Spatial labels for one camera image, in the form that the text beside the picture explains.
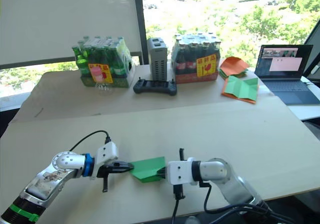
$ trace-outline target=power supply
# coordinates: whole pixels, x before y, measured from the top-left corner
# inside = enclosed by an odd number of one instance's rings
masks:
[[[164,41],[161,38],[149,38],[147,44],[152,79],[167,81],[168,49]]]

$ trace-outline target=laptop keyboard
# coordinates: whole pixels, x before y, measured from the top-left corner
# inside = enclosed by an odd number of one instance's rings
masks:
[[[271,91],[308,91],[308,87],[301,81],[279,81],[268,82],[265,81],[265,85]]]

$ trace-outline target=laptop screen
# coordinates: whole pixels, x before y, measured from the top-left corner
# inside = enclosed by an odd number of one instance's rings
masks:
[[[255,74],[261,79],[300,79],[312,45],[262,45]]]

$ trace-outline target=green tape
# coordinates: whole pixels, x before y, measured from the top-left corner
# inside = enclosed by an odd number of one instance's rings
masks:
[[[16,205],[12,204],[10,206],[10,209],[15,211],[16,213],[26,217],[29,219],[29,221],[32,221],[32,222],[36,222],[37,220],[39,220],[39,216],[37,214],[32,214],[30,212],[27,212],[25,210],[22,210],[20,209],[19,207],[17,207]]]

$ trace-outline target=white roller shade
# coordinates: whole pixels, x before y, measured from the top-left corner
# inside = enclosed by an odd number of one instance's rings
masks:
[[[0,65],[73,56],[84,35],[141,51],[135,0],[1,0]]]

